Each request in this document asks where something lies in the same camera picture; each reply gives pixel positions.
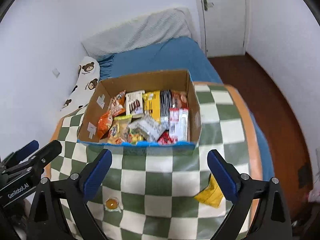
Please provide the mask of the small yellow snack packet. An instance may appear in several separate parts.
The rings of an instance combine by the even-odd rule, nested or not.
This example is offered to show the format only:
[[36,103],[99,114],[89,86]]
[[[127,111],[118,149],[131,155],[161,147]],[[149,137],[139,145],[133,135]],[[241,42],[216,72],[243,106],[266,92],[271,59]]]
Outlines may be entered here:
[[223,193],[212,174],[210,175],[208,186],[198,193],[194,199],[201,204],[214,208],[218,208],[220,206],[223,199]]

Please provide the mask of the round yellow jelly cup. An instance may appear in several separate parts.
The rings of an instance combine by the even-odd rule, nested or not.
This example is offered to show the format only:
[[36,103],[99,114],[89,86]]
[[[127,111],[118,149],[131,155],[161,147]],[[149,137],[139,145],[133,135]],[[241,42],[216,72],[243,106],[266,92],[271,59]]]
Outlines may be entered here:
[[110,197],[105,202],[105,210],[108,212],[122,213],[123,205],[121,201],[116,197]]

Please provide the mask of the yellow cookie bag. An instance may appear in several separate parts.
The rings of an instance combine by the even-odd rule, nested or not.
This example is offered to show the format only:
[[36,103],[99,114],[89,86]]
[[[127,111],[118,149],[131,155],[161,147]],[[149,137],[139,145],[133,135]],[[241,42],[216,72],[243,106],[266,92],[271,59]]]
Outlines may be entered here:
[[131,123],[132,116],[116,116],[112,122],[112,126],[107,134],[107,143],[120,145],[127,142],[129,135],[129,124]]

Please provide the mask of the orange snack bag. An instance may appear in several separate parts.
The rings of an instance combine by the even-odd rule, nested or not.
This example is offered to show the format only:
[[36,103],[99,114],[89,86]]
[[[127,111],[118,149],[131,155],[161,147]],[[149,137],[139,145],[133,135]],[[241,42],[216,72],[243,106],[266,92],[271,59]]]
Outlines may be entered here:
[[98,121],[98,126],[97,126],[97,136],[98,139],[100,140],[111,128],[113,122],[113,116],[111,113],[111,110],[108,109],[106,113],[104,113]]

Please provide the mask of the green snack packet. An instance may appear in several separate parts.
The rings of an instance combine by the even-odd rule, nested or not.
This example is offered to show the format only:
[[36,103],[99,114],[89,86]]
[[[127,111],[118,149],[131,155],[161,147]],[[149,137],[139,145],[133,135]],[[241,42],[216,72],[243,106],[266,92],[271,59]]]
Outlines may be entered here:
[[136,130],[129,130],[127,141],[136,145],[138,142],[145,141],[145,138]]

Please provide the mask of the panda snack bag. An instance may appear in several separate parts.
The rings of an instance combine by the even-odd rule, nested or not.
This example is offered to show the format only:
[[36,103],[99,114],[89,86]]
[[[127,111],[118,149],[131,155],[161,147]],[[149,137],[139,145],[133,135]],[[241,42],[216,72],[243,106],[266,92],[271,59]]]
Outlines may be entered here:
[[109,103],[109,109],[113,117],[119,116],[126,112],[125,109],[126,90],[119,92]]

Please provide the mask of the white silver snack packet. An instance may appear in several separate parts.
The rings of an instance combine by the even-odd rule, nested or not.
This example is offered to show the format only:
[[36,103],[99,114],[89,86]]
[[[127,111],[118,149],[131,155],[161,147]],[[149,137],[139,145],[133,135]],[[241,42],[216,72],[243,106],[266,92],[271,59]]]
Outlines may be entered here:
[[165,132],[165,127],[148,114],[129,124],[129,129],[137,130],[148,142],[157,142]]

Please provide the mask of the small red snack packet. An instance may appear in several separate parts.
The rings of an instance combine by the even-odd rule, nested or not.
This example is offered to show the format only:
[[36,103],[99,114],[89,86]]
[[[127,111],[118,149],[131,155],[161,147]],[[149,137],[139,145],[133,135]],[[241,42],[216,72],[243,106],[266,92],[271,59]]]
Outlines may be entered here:
[[159,145],[172,145],[175,143],[175,140],[172,139],[169,135],[169,131],[165,131],[158,139]]

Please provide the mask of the white chocolate biscuit pack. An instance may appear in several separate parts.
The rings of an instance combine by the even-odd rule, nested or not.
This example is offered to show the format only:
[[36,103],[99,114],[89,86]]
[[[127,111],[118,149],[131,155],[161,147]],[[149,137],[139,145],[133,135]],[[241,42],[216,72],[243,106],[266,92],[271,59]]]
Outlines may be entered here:
[[138,90],[135,92],[126,93],[126,115],[131,115],[132,118],[141,118],[144,115],[143,108],[143,94],[144,90]]

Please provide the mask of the red white snack pack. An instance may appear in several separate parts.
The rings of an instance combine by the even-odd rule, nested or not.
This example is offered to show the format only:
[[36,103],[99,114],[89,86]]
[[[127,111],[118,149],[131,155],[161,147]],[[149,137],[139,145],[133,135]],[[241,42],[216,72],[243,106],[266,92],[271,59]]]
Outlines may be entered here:
[[169,110],[169,137],[172,141],[188,140],[189,111],[187,108]]

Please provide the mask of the long yellow snack bag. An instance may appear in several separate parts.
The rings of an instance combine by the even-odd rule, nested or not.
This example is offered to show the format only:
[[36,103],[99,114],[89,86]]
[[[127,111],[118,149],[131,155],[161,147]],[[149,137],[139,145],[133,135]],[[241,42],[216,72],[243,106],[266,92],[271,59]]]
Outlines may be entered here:
[[159,90],[143,94],[143,107],[144,112],[147,112],[157,122],[161,122],[161,100]]

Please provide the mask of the brown snack packet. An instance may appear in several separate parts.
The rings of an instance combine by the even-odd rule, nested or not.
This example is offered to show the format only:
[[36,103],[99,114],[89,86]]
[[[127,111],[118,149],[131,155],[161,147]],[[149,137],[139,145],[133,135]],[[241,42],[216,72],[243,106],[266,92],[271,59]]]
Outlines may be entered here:
[[188,99],[186,92],[171,91],[172,108],[188,108]]

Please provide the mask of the black snack bag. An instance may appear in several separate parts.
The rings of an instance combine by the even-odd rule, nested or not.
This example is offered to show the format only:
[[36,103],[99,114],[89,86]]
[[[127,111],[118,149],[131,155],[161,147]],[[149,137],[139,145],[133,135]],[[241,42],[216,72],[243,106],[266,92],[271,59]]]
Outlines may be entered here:
[[160,91],[160,121],[161,125],[168,130],[169,129],[169,115],[170,108],[172,107],[172,96],[170,90]]

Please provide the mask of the green white checkered mat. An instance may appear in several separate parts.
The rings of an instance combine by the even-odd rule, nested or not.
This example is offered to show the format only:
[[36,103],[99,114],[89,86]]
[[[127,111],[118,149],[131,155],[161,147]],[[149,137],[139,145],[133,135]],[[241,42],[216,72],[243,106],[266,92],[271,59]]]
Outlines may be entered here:
[[[194,197],[207,187],[211,175],[207,154],[216,149],[226,159],[225,146],[235,146],[245,162],[231,163],[238,172],[262,179],[254,125],[239,92],[232,86],[195,85],[202,131],[192,153],[173,148],[147,148],[135,156],[131,149],[113,147],[113,161],[96,197],[88,207],[109,239],[210,239],[231,208],[223,199],[218,208]],[[118,198],[122,213],[108,212],[105,202]]]

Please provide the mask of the cardboard milk box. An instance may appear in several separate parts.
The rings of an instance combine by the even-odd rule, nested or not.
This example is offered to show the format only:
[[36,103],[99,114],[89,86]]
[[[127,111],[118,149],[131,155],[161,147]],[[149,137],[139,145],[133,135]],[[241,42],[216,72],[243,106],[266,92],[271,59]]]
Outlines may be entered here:
[[161,70],[100,81],[87,105],[78,140],[88,144],[194,148],[200,106],[187,70]]

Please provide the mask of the bear print pillow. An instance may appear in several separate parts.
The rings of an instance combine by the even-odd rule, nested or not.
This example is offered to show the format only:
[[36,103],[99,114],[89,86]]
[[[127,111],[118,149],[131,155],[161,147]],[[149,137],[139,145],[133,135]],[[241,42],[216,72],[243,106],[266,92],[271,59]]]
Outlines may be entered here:
[[61,109],[62,115],[84,107],[93,95],[100,79],[100,65],[92,57],[86,56],[80,62],[78,80],[70,96]]

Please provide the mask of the blue bed sheet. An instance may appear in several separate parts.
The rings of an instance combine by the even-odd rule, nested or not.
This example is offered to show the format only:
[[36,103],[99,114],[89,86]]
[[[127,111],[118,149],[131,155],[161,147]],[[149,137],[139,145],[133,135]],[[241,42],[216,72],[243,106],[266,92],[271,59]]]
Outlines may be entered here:
[[[199,45],[185,36],[123,53],[107,54],[98,57],[97,61],[100,80],[141,72],[188,69],[193,81],[223,84]],[[270,180],[275,174],[269,145],[253,113],[250,110],[249,113],[257,136],[263,180]],[[234,150],[235,146],[225,146],[226,161],[243,164],[247,158],[240,157],[240,150]]]

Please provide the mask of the white textured pillow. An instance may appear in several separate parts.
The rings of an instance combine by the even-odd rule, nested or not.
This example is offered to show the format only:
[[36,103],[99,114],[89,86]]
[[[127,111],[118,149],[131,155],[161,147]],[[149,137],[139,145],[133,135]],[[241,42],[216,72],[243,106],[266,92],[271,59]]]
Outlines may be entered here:
[[189,9],[178,7],[138,16],[107,28],[84,39],[82,45],[90,57],[98,59],[183,36],[197,41]]

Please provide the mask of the white door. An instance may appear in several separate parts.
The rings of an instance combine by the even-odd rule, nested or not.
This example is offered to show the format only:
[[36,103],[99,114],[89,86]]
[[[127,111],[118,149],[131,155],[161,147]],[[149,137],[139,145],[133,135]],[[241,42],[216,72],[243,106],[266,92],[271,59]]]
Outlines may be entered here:
[[244,55],[249,32],[249,0],[196,0],[201,49],[207,57]]

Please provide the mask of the wall light switch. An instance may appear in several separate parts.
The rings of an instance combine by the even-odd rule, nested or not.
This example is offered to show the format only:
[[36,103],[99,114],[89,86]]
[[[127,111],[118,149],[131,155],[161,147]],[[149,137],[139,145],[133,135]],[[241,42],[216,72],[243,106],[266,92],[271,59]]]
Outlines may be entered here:
[[52,70],[52,72],[53,72],[53,74],[54,74],[54,76],[55,76],[56,78],[59,77],[60,72],[59,72],[59,70],[58,70],[57,68],[54,68],[54,69]]

